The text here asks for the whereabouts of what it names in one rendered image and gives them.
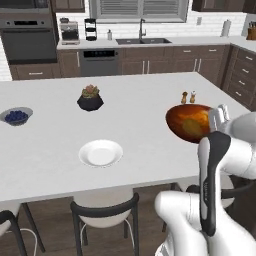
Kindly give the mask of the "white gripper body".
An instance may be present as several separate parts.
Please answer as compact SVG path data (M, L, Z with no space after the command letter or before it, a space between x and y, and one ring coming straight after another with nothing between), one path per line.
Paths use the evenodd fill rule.
M230 133L230 117L228 108L225 104L219 105L217 108L211 109L208 112L208 121L210 131L220 131L225 134Z

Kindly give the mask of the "brown base cupboard run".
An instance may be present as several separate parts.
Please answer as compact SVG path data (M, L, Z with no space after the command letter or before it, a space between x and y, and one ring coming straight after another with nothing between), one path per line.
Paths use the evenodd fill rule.
M221 86L229 45L130 47L120 50L122 75L197 72Z

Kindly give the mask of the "white paper towel roll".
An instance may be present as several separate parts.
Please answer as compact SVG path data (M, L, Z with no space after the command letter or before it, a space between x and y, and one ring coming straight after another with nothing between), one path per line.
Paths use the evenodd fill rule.
M227 19L223 23L222 31L220 37L228 37L229 36L229 31L231 27L231 20Z

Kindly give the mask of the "wooden knife block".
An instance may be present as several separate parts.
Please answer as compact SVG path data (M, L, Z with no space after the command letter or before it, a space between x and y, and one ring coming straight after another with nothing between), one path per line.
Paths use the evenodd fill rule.
M256 40L256 22L249 23L247 40Z

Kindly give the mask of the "dark metal tap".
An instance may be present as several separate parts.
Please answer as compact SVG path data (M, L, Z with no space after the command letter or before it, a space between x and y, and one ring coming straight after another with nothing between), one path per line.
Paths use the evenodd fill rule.
M146 36L146 30L143 30L143 24L145 23L145 19L140 19L140 24L139 24L139 39L142 40L143 36Z

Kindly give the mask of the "white plate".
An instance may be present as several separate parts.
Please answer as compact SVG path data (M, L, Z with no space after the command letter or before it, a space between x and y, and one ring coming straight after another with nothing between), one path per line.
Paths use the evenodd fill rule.
M83 164L105 168L122 158L123 148L111 140L94 140L82 146L78 156Z

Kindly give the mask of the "black pot with succulent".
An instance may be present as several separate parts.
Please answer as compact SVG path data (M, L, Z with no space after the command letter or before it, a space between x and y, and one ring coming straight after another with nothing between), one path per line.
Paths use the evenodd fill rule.
M99 95L100 90L92 84L86 86L77 100L77 104L82 110L88 112L98 110L103 104L103 100Z

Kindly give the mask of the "window with blinds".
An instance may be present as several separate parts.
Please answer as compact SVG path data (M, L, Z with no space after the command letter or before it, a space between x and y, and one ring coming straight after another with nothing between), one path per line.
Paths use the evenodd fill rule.
M89 0L98 23L184 23L189 0Z

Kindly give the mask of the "brown narrow base cupboard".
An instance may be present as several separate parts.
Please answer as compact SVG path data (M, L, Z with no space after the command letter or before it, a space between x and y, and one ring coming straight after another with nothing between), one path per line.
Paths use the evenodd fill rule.
M58 50L58 61L63 78L74 78L81 76L78 51Z

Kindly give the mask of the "silver coffee machine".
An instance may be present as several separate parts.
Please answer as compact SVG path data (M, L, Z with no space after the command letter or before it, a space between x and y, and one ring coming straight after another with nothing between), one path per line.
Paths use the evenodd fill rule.
M60 19L60 30L63 45L77 45L80 43L78 23L76 21L70 21L68 18Z

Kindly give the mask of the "brown drawer under oven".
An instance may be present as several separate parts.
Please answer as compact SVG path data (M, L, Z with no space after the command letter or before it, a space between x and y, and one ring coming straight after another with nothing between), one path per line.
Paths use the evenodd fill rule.
M13 80L35 80L60 78L58 63L10 65Z

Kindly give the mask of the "grey plate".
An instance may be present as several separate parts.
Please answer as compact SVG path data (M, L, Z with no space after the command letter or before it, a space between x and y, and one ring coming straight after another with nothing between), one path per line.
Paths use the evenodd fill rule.
M24 121L17 122L17 123L6 122L5 121L5 116L7 114L9 114L11 111L16 111L16 110L20 110L22 112L25 112L28 115L28 118L26 120L24 120ZM5 122L5 123L7 123L7 124L9 124L11 126L19 126L19 125L25 124L28 121L28 119L32 116L32 114L33 114L33 110L28 108L28 107L15 107L15 108L11 108L11 109L8 109L8 110L5 110L4 112L2 112L0 114L0 121L3 121L3 122Z

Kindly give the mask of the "steel microwave oven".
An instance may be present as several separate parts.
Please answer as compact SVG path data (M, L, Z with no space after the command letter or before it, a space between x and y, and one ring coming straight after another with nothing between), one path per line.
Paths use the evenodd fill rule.
M0 0L0 13L44 13L48 11L48 0Z

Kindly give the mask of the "brown wall cupboard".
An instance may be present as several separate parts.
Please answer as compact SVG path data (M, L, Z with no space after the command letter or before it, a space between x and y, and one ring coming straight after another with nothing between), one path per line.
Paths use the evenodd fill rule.
M85 11L84 0L51 0L54 12L83 13Z
M193 0L197 12L243 12L256 14L256 0Z

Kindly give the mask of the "steel wall oven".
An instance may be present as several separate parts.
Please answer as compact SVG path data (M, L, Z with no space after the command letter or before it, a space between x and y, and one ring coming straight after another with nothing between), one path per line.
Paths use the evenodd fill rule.
M0 36L9 65L57 62L57 34L49 14L0 14Z

